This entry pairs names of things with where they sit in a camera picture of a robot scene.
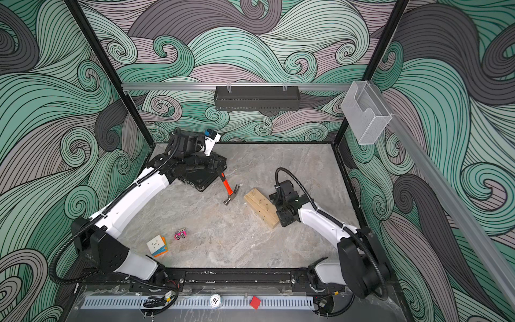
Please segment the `wooden block with nails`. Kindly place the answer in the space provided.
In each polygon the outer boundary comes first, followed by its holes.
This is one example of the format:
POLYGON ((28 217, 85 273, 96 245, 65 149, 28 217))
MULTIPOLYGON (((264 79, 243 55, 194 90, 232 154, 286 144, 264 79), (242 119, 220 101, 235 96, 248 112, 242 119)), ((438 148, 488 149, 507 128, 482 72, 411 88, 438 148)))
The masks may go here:
POLYGON ((258 189, 254 188, 244 195, 244 200, 269 228, 274 229, 280 223, 276 207, 258 189))

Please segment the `claw hammer orange black handle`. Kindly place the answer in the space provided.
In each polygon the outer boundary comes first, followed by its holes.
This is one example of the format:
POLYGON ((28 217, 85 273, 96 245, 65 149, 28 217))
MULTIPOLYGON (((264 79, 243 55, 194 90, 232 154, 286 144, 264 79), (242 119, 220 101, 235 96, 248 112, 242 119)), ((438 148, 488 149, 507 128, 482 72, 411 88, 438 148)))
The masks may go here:
POLYGON ((224 187, 225 187, 225 189, 227 191, 227 198, 223 202, 223 204, 224 205, 229 205, 229 203, 231 201, 233 201, 234 198, 236 198, 240 186, 239 185, 235 185, 234 187, 231 187, 231 185, 227 181, 227 178, 226 178, 224 172, 221 171, 221 170, 218 172, 218 176, 221 179, 221 182, 223 183, 223 185, 224 185, 224 187))

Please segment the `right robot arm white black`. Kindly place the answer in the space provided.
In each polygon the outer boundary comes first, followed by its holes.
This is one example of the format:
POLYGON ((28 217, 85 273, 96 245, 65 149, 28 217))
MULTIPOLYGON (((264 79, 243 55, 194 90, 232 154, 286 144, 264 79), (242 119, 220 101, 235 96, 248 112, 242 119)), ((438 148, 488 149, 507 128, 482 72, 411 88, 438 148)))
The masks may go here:
POLYGON ((328 286, 347 287, 360 299, 388 298, 392 266, 370 228, 346 224, 320 207, 295 175, 284 167, 274 173, 275 193, 270 195, 280 225, 299 222, 309 226, 337 251, 337 259, 323 257, 307 268, 310 287, 323 292, 328 286))

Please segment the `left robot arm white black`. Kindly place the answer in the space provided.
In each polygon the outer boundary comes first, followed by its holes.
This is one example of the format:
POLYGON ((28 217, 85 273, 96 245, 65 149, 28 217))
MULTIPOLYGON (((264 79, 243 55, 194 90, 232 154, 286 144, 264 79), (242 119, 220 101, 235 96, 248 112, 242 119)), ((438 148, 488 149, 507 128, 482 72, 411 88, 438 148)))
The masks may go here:
POLYGON ((213 151, 220 139, 221 134, 212 129, 197 133, 176 128, 170 134, 166 150, 151 159, 128 188, 90 218, 79 217, 72 222, 72 236, 50 261, 50 280, 65 285, 82 283, 97 275, 115 274, 148 288, 169 290, 166 268, 151 257, 130 250, 118 238, 135 215, 175 180, 200 192, 217 179, 224 181, 227 159, 213 151), (61 277, 57 265, 69 247, 95 270, 74 279, 61 277))

